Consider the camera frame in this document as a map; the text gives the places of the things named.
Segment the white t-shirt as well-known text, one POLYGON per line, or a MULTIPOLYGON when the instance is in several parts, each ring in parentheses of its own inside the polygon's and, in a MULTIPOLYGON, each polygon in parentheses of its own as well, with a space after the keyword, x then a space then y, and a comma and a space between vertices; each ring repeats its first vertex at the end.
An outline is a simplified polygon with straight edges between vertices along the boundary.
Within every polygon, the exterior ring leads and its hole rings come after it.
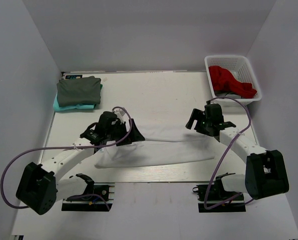
POLYGON ((211 160, 213 138, 179 124, 139 126, 144 141, 111 146, 95 154, 95 167, 133 168, 173 165, 211 160))

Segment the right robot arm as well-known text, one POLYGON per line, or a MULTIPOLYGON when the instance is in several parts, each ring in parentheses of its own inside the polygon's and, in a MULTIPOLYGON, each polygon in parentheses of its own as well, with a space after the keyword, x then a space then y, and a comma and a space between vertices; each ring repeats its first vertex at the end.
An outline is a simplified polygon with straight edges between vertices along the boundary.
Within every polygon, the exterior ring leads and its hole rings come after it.
POLYGON ((259 200, 289 191, 282 153, 255 144, 234 123, 225 121, 219 104, 208 103, 204 110, 193 109, 186 128, 215 138, 227 147, 226 153, 233 151, 245 163, 244 174, 212 174, 210 182, 217 184, 214 192, 218 198, 247 193, 259 200))

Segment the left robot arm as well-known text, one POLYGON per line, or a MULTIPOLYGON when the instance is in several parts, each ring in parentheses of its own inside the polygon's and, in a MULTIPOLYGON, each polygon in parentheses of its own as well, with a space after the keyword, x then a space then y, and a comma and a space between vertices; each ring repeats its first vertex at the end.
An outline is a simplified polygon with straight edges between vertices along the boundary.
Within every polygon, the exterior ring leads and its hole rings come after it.
POLYGON ((16 197, 39 215, 48 212, 55 202, 66 200, 106 203, 103 195, 94 190, 94 180, 76 173, 64 175, 99 150, 111 146, 130 145, 145 140, 135 122, 123 120, 125 111, 105 111, 97 122, 90 124, 69 147, 41 164, 29 163, 22 174, 16 197))

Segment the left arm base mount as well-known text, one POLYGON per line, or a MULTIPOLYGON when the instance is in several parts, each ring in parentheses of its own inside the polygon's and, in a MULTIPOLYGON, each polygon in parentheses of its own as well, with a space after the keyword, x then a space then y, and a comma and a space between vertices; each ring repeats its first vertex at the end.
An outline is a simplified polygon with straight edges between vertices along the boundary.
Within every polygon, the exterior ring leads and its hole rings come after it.
POLYGON ((80 198, 63 200, 63 212, 109 212, 114 201, 114 183, 95 183, 80 198))

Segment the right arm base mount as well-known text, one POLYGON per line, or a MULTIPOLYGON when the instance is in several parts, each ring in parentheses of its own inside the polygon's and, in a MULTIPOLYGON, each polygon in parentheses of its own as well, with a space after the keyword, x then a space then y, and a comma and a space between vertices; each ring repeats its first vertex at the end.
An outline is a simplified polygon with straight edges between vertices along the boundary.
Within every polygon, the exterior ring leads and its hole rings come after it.
MULTIPOLYGON (((206 194, 208 184, 196 185, 192 192, 198 196, 198 211, 199 213, 243 213, 246 212, 244 204, 244 196, 241 194, 235 199, 226 201, 222 205, 219 205, 213 209, 206 209, 204 207, 204 197, 206 194)), ((236 195, 236 192, 226 192, 219 186, 212 184, 209 195, 207 198, 207 206, 210 207, 221 201, 224 201, 230 197, 236 195)))

